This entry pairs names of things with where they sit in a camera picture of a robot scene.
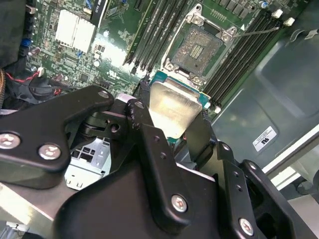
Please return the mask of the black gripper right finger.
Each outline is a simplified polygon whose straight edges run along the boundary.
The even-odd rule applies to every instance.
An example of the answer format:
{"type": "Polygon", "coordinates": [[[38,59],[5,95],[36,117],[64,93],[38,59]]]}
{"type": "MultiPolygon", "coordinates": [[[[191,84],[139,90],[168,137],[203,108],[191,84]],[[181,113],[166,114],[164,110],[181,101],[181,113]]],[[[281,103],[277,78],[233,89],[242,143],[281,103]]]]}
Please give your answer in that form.
{"type": "Polygon", "coordinates": [[[261,168],[237,162],[200,113],[185,132],[196,169],[217,183],[218,226],[224,239],[305,239],[307,225],[261,168]]]}

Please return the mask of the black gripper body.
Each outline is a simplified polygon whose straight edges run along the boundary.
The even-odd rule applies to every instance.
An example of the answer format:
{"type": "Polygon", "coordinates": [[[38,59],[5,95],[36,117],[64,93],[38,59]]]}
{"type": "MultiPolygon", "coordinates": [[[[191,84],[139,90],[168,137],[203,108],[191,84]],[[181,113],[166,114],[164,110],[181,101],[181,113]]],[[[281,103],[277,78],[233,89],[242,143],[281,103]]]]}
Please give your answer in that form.
{"type": "MultiPolygon", "coordinates": [[[[191,192],[195,210],[190,227],[179,239],[230,239],[229,229],[219,220],[217,184],[202,173],[184,166],[179,172],[191,192]]],[[[171,239],[154,222],[138,162],[71,196],[53,223],[56,239],[171,239]]]]}

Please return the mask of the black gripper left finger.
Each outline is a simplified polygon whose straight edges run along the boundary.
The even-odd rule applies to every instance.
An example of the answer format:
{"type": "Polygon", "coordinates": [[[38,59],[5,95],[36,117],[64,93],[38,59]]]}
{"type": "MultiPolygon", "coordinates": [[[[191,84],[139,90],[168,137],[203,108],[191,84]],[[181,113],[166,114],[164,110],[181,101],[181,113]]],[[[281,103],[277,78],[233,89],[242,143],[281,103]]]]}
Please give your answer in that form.
{"type": "Polygon", "coordinates": [[[34,189],[56,186],[70,163],[80,136],[132,139],[138,149],[152,216],[161,228],[185,228],[193,212],[163,131],[137,99],[121,115],[110,112],[114,97],[98,86],[38,104],[0,119],[0,163],[8,167],[3,182],[34,189]]]}

